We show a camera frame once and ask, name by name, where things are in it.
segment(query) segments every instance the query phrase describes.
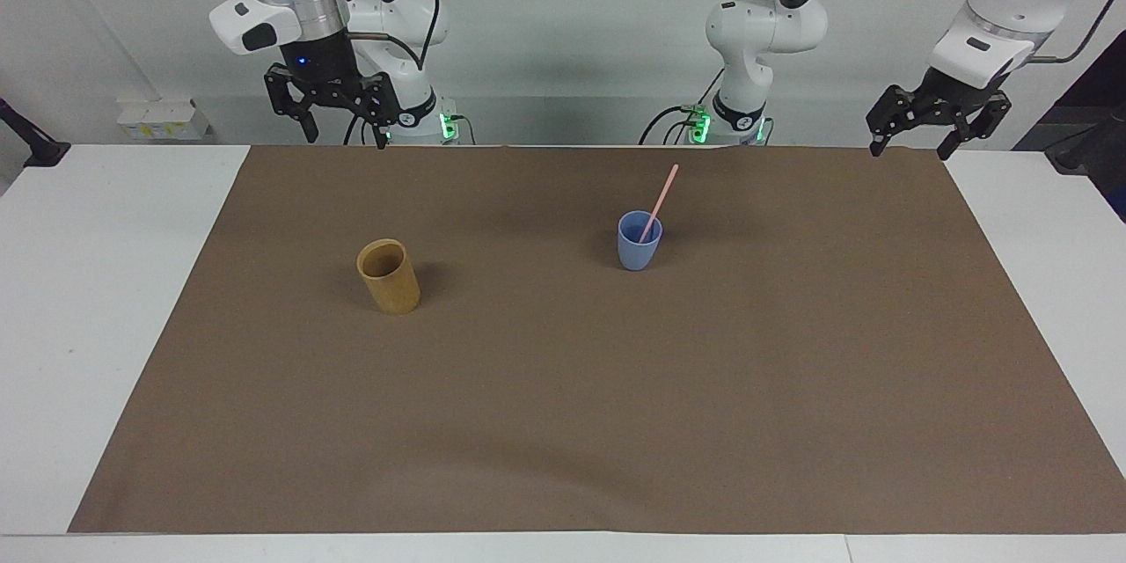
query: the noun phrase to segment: yellow cup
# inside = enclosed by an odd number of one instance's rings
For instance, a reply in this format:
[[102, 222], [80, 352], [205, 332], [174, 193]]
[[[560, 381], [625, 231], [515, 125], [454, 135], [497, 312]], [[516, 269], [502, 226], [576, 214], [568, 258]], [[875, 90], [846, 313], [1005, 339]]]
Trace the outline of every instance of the yellow cup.
[[421, 292], [405, 247], [396, 239], [378, 239], [359, 251], [356, 270], [379, 311], [403, 315], [419, 305]]

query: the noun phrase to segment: table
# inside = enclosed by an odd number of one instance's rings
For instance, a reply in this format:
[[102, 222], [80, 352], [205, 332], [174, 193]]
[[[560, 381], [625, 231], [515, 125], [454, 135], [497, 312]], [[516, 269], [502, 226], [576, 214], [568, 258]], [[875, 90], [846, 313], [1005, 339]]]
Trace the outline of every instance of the table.
[[[245, 146], [77, 146], [0, 198], [2, 560], [298, 558], [1121, 561], [1126, 535], [59, 536], [176, 304]], [[1126, 226], [1040, 154], [965, 151], [949, 170], [1126, 472]]]

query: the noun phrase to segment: plastic cup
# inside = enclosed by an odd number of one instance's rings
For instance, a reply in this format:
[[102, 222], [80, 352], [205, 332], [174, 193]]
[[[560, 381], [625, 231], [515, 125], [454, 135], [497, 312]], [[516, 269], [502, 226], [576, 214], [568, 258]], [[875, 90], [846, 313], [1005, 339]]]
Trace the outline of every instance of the plastic cup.
[[647, 211], [631, 211], [618, 221], [618, 259], [622, 259], [622, 266], [626, 270], [644, 270], [652, 261], [653, 254], [656, 253], [661, 235], [664, 235], [664, 226], [658, 218], [643, 243], [641, 242], [641, 231], [645, 230], [647, 223]]
[[356, 269], [379, 311], [404, 315], [419, 305], [419, 282], [406, 249], [394, 239], [369, 243], [356, 258]]

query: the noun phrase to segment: white wall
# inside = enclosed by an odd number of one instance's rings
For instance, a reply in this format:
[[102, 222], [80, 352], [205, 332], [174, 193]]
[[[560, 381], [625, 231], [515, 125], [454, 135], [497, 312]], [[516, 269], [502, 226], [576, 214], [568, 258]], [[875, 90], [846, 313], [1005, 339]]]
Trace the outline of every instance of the white wall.
[[[302, 143], [261, 87], [274, 54], [241, 59], [211, 33], [224, 0], [0, 0], [0, 95], [60, 138], [119, 143], [117, 98], [197, 99], [221, 143]], [[718, 69], [704, 38], [724, 0], [444, 0], [449, 41], [435, 80], [482, 142], [632, 143], [661, 107], [694, 101]], [[911, 89], [964, 0], [823, 0], [830, 33], [808, 54], [772, 55], [776, 143], [866, 145], [864, 115], [890, 82]], [[1105, 0], [1080, 0], [1045, 54], [1067, 53]], [[1116, 7], [1066, 66], [1030, 66], [1006, 86], [1016, 105], [978, 146], [1009, 149], [1126, 27]], [[347, 115], [318, 114], [325, 142]], [[933, 146], [937, 131], [911, 135]], [[0, 131], [0, 178], [24, 150]]]

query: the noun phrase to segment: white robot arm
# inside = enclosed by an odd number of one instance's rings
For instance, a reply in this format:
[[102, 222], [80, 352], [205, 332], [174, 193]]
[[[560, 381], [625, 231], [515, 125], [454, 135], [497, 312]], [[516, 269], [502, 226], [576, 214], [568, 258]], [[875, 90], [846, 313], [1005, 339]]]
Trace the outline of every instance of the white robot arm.
[[724, 143], [754, 138], [774, 82], [774, 71], [759, 55], [812, 51], [828, 26], [819, 0], [738, 0], [716, 6], [707, 38], [723, 55], [725, 70], [708, 105], [711, 134]]
[[[383, 146], [390, 127], [403, 123], [418, 127], [435, 110], [437, 102], [422, 74], [421, 62], [414, 71], [405, 70], [404, 59], [386, 54], [386, 46], [402, 42], [393, 35], [388, 37], [384, 29], [402, 27], [404, 33], [413, 34], [413, 17], [419, 14], [417, 7], [410, 9], [417, 2], [399, 6], [397, 1], [229, 0], [212, 11], [211, 23], [223, 43], [236, 54], [280, 46], [285, 64], [270, 66], [265, 77], [266, 88], [275, 113], [301, 123], [306, 141], [313, 143], [319, 134], [311, 107], [339, 107], [350, 110], [366, 125], [378, 127], [383, 134], [376, 135], [376, 143]], [[396, 2], [394, 9], [390, 7], [392, 2]], [[350, 9], [356, 10], [358, 23], [378, 26], [378, 33], [349, 33], [349, 26], [356, 26]], [[391, 18], [394, 14], [403, 18], [395, 21]], [[445, 29], [436, 30], [439, 41], [445, 37]], [[359, 46], [360, 53], [376, 66], [375, 74], [360, 73], [354, 38], [365, 41]], [[401, 79], [404, 97], [411, 99], [405, 107], [400, 102], [392, 73]], [[302, 95], [301, 101], [295, 101], [289, 87]]]
[[[427, 46], [439, 45], [449, 34], [446, 14], [438, 14], [434, 33], [430, 23], [435, 18], [434, 0], [347, 0], [350, 18], [348, 28], [356, 34], [390, 34], [405, 43], [426, 51]], [[452, 110], [446, 105], [421, 62], [405, 54], [402, 46], [390, 41], [358, 38], [354, 42], [360, 61], [372, 71], [385, 73], [395, 87], [395, 95], [402, 106], [399, 125], [394, 135], [400, 143], [411, 138], [418, 143], [441, 143], [448, 135], [448, 124], [443, 114]]]
[[962, 143], [992, 135], [1011, 107], [1002, 82], [1029, 62], [1073, 1], [967, 0], [930, 54], [920, 87], [888, 87], [868, 114], [873, 155], [893, 135], [918, 126], [954, 126], [939, 146], [942, 159]]

